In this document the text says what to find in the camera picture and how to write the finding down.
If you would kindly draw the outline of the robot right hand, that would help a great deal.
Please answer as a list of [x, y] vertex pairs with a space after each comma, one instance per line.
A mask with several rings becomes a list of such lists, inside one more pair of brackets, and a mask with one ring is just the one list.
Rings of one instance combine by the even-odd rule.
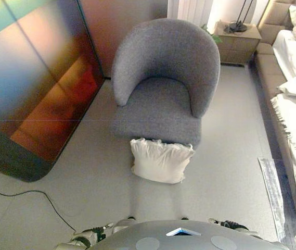
[[217, 224], [217, 225], [220, 225], [220, 226], [223, 226], [223, 227], [227, 227], [227, 228], [230, 228], [230, 229], [233, 229], [233, 230], [236, 230], [236, 229], [245, 229], [245, 230], [249, 230], [247, 227], [245, 227], [244, 225], [241, 225], [237, 222], [234, 222], [234, 221], [229, 221], [229, 220], [225, 220], [225, 221], [219, 221], [219, 220], [216, 220], [214, 218], [210, 218], [208, 220], [209, 223], [212, 223], [212, 224]]

